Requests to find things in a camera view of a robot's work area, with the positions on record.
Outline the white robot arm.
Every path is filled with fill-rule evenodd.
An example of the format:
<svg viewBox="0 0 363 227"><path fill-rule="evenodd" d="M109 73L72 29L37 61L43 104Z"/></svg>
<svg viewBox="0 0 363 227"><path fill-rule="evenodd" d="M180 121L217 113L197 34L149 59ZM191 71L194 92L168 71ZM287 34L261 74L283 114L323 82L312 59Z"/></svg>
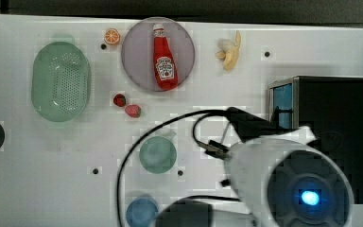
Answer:
<svg viewBox="0 0 363 227"><path fill-rule="evenodd" d="M229 148L197 144L223 161L222 184L249 212L218 210L209 196L190 196L167 206L154 227L352 227L351 185L333 160L309 146L316 139L310 128L282 129L235 107L203 116L226 118L240 139Z"/></svg>

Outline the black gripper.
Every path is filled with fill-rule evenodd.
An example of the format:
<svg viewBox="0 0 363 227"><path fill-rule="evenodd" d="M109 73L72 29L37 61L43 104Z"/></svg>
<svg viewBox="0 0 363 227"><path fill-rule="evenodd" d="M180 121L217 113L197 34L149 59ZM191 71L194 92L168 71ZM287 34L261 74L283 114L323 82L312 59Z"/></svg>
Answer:
<svg viewBox="0 0 363 227"><path fill-rule="evenodd" d="M269 122L235 107L228 108L225 117L232 124L237 136L242 142L263 135L278 135L290 132L289 129L279 127L274 122Z"/></svg>

